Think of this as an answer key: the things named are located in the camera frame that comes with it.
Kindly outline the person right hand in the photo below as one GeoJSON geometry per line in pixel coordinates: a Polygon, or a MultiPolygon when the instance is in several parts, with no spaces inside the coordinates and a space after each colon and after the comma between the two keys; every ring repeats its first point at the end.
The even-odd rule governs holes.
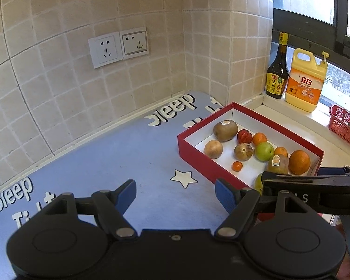
{"type": "Polygon", "coordinates": [[[350,280],[350,225],[338,224],[335,228],[344,236],[347,251],[336,275],[337,279],[350,280]]]}

